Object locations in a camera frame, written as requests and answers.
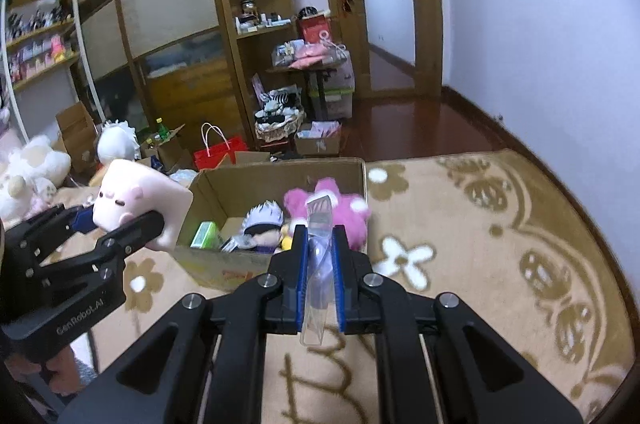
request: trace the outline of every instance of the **display rack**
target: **display rack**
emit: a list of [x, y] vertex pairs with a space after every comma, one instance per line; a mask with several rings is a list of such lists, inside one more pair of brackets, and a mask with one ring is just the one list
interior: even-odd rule
[[[100, 105], [100, 100], [98, 99], [98, 94], [96, 93], [94, 80], [91, 76], [91, 69], [89, 68], [89, 63], [86, 58], [86, 52], [84, 51], [84, 39], [82, 39], [82, 28], [80, 25], [80, 14], [78, 11], [78, 0], [72, 0], [72, 9], [73, 9], [73, 19], [63, 21], [62, 23], [58, 23], [56, 25], [48, 26], [46, 28], [40, 28], [38, 30], [34, 30], [29, 34], [14, 39], [13, 41], [7, 43], [6, 42], [6, 16], [7, 11], [11, 9], [15, 9], [17, 7], [22, 7], [28, 5], [30, 3], [35, 3], [39, 0], [2, 0], [1, 9], [0, 9], [0, 41], [2, 46], [2, 69], [4, 71], [4, 97], [9, 97], [11, 102], [12, 111], [14, 113], [15, 120], [17, 121], [18, 128], [20, 128], [20, 133], [22, 134], [22, 138], [25, 142], [28, 142], [30, 137], [27, 133], [27, 130], [24, 127], [24, 123], [22, 121], [22, 115], [20, 114], [20, 108], [18, 107], [18, 103], [16, 100], [16, 95], [21, 92], [21, 90], [35, 83], [36, 81], [40, 81], [43, 78], [46, 78], [49, 75], [54, 73], [54, 70], [60, 68], [68, 68], [70, 65], [80, 60], [82, 62], [82, 67], [84, 68], [84, 73], [87, 76], [87, 82], [89, 83], [89, 87], [91, 89], [91, 94], [94, 97], [95, 105], [98, 110], [98, 115], [100, 116], [100, 120], [105, 122], [106, 118], [104, 116], [104, 111], [102, 110], [102, 106]], [[78, 51], [74, 52], [71, 57], [67, 57], [65, 60], [61, 60], [56, 62], [55, 64], [48, 66], [44, 70], [18, 81], [16, 83], [12, 83], [11, 81], [11, 72], [9, 69], [9, 54], [15, 52], [17, 48], [27, 41], [33, 41], [33, 39], [38, 36], [42, 36], [47, 33], [53, 33], [54, 31], [68, 32], [69, 30], [75, 30], [76, 38], [78, 41]], [[78, 94], [76, 93], [76, 88], [74, 86], [73, 80], [71, 78], [70, 72], [67, 70], [67, 76], [69, 78], [71, 89], [74, 91], [74, 95], [76, 97], [76, 102], [78, 101]]]

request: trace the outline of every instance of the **red gift bag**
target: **red gift bag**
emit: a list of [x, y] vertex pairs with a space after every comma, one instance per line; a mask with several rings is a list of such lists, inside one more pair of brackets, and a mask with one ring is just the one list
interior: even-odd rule
[[[210, 147], [209, 132], [212, 130], [220, 135], [224, 142]], [[198, 171], [202, 171], [203, 169], [215, 168], [225, 155], [229, 155], [231, 161], [235, 164], [236, 151], [246, 151], [247, 149], [249, 149], [249, 147], [247, 147], [247, 145], [244, 143], [244, 140], [242, 140], [239, 136], [226, 139], [225, 134], [222, 133], [222, 129], [220, 129], [218, 126], [213, 126], [208, 122], [204, 123], [200, 127], [200, 134], [202, 134], [202, 141], [204, 142], [204, 147], [206, 147], [206, 149], [193, 153], [193, 160], [196, 164], [196, 167], [198, 168]]]

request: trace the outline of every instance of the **bottle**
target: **bottle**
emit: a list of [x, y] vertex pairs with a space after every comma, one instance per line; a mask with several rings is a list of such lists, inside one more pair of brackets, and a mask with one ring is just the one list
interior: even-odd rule
[[158, 123], [158, 134], [163, 142], [169, 140], [169, 130], [162, 124], [162, 118], [159, 117], [156, 119], [156, 123]]

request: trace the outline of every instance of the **plastic bag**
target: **plastic bag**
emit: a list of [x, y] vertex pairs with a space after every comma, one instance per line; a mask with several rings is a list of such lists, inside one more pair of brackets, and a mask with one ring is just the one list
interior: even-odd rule
[[308, 265], [306, 273], [305, 317], [300, 333], [304, 346], [322, 344], [326, 311], [334, 300], [334, 267], [331, 251], [334, 219], [331, 199], [321, 197], [306, 205], [308, 221]]

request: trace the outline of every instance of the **rug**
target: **rug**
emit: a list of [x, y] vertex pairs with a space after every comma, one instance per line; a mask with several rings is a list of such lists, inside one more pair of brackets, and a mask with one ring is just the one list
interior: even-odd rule
[[[592, 420], [635, 351], [614, 276], [569, 201], [510, 151], [370, 163], [367, 176], [374, 269], [411, 292], [457, 293]], [[146, 249], [127, 259], [124, 285], [126, 303], [92, 331], [99, 372], [186, 293], [222, 294]], [[374, 353], [370, 336], [335, 323], [316, 348], [268, 337], [262, 422], [377, 423]]]

